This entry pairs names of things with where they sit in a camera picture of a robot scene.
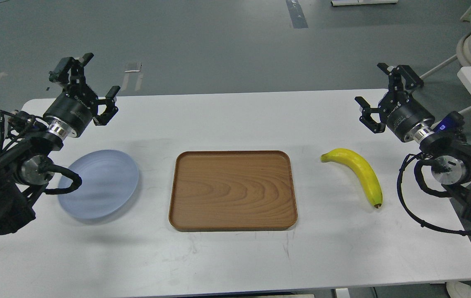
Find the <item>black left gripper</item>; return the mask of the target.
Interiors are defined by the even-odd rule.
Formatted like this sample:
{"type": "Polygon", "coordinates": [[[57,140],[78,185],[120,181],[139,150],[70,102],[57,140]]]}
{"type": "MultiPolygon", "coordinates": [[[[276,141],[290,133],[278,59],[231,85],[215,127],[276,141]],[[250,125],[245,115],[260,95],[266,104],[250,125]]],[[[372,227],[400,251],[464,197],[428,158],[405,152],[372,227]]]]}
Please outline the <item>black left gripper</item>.
{"type": "Polygon", "coordinates": [[[71,128],[72,137],[82,135],[93,119],[96,126],[106,126],[117,114],[116,95],[121,86],[112,86],[103,99],[97,100],[97,95],[86,83],[84,67],[94,57],[93,53],[86,53],[76,59],[74,57],[62,58],[56,68],[48,73],[48,80],[63,88],[62,93],[43,114],[46,122],[59,119],[71,128]],[[96,107],[105,105],[105,110],[95,115],[96,107]]]}

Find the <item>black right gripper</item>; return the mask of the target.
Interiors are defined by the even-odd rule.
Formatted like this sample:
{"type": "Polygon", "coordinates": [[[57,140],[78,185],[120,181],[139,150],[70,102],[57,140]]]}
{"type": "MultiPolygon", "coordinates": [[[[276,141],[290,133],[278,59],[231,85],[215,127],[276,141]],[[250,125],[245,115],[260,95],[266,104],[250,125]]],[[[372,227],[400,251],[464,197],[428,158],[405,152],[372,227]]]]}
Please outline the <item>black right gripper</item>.
{"type": "Polygon", "coordinates": [[[402,143],[410,142],[413,139],[413,128],[432,126],[435,120],[434,116],[410,95],[422,88],[424,81],[409,65],[394,67],[377,63],[377,67],[388,78],[389,92],[380,100],[377,108],[370,107],[362,96],[355,97],[355,101],[360,105],[360,122],[372,133],[383,133],[389,128],[402,143]],[[375,121],[372,114],[379,114],[381,122],[375,121]]]}

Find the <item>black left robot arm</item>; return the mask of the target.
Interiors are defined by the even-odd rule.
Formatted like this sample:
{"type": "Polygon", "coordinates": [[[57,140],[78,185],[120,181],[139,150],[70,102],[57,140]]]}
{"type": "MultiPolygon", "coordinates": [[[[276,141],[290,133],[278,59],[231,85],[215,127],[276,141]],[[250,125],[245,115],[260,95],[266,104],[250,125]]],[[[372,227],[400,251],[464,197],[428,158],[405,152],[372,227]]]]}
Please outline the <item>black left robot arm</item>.
{"type": "Polygon", "coordinates": [[[67,137],[77,138],[89,123],[105,126],[116,115],[119,86],[99,98],[87,84],[85,66],[94,57],[65,57],[49,73],[61,94],[42,116],[0,110],[0,236],[12,234],[35,219],[42,194],[69,194],[82,178],[49,158],[67,137]]]}

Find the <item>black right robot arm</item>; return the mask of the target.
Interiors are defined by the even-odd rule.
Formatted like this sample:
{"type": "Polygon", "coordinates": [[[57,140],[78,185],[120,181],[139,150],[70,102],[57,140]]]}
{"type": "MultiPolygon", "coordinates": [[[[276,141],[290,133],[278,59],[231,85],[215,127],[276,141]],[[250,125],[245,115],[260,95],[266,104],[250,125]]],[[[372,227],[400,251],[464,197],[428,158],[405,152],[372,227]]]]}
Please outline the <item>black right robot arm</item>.
{"type": "Polygon", "coordinates": [[[461,217],[471,222],[471,145],[463,132],[464,117],[452,111],[438,124],[434,116],[413,97],[423,80],[408,65],[378,63],[389,83],[387,93],[376,107],[357,96],[360,122],[373,133],[386,128],[403,143],[415,141],[420,153],[408,155],[399,170],[398,197],[409,216],[421,226],[442,233],[471,236],[470,231],[455,231],[427,223],[406,207],[402,196],[402,177],[407,165],[416,160],[415,180],[419,188],[434,197],[454,198],[462,205],[461,217]]]}

